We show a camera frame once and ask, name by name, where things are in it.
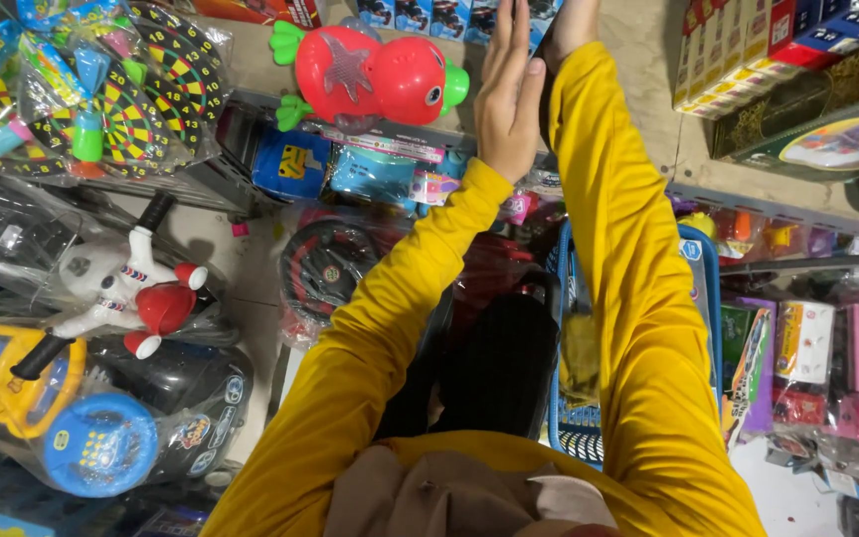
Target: blue shopping basket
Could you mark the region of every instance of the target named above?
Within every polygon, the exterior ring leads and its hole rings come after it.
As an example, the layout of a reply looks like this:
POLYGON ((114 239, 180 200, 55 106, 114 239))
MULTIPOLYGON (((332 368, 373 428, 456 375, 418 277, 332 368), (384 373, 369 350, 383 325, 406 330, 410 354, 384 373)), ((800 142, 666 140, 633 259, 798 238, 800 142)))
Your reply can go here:
MULTIPOLYGON (((715 362, 715 397, 721 402, 722 382, 722 302, 721 280, 718 275, 718 252, 714 243, 702 232, 689 226, 678 226, 679 235, 686 240, 697 241, 701 244, 701 254, 704 260, 704 280, 707 288, 708 319, 711 331, 711 346, 715 362)), ((572 226, 566 222, 559 233, 558 245, 549 255, 546 268, 554 271, 562 282, 564 292, 569 292, 573 286, 569 284, 572 267, 578 265, 576 251, 572 244, 572 226)), ((569 298, 564 296, 560 301, 560 309, 569 304, 569 298)), ((601 410, 595 406, 567 410, 564 397, 558 393, 558 366, 552 377, 550 386, 547 421, 549 421, 549 444, 562 453, 581 458, 591 466, 601 470, 604 451, 602 450, 601 410)))

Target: white toy figure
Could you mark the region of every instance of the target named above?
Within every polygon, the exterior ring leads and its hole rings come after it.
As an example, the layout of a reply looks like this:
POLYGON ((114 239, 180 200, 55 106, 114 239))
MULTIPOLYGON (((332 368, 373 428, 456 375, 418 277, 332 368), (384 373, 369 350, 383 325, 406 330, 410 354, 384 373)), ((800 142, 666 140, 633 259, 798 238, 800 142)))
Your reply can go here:
POLYGON ((71 247, 58 261, 58 275, 83 301, 88 311, 52 327, 16 366, 12 374, 35 380, 78 336, 112 325, 132 330, 125 346, 145 359, 161 346, 161 336, 185 322, 197 301, 197 289, 207 280, 207 268, 181 263, 173 270, 156 263, 151 238, 174 197, 159 191, 128 235, 128 245, 96 242, 71 247))

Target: yellow long-sleeve shirt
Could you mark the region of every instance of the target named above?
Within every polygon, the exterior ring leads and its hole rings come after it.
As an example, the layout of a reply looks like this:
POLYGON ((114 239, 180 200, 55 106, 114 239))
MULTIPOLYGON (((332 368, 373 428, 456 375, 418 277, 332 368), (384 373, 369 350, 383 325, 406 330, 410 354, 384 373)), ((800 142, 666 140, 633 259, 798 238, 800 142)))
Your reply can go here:
MULTIPOLYGON (((601 43, 565 61, 550 116, 598 320, 604 472, 492 432, 388 445, 405 465, 437 450, 500 471, 532 471, 550 461, 601 491, 624 536, 764 535, 751 494, 724 452, 708 386, 706 328, 688 295, 692 275, 678 253, 665 181, 645 155, 601 43)), ((370 445, 430 311, 511 190, 473 160, 447 205, 431 210, 364 278, 304 357, 279 414, 203 537, 321 534, 334 480, 370 445)))

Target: red fish toy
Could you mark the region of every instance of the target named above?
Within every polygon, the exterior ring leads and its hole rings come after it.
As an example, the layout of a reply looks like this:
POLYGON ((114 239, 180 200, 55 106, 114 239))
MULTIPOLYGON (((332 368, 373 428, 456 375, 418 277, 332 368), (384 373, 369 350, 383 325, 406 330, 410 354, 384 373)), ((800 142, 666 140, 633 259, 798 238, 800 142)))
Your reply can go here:
POLYGON ((452 65, 428 39, 401 37, 384 44, 354 17, 312 31, 277 21, 270 48, 278 64, 296 64, 304 96, 280 100, 282 131, 309 115, 350 135, 363 134, 381 117, 426 125, 463 102, 470 88, 466 71, 452 65))

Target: person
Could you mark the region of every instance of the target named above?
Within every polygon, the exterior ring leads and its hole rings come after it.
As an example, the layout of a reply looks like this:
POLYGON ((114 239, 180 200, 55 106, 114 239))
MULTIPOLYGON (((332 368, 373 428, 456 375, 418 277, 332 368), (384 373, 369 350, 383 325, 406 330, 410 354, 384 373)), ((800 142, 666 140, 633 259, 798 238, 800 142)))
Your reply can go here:
POLYGON ((724 450, 692 273, 598 39, 600 1, 566 0, 544 61, 528 59, 527 2, 501 2, 462 187, 334 311, 202 537, 765 534, 724 450), (374 443, 441 293, 533 163, 547 71, 550 143, 593 298, 603 471, 492 430, 374 443))

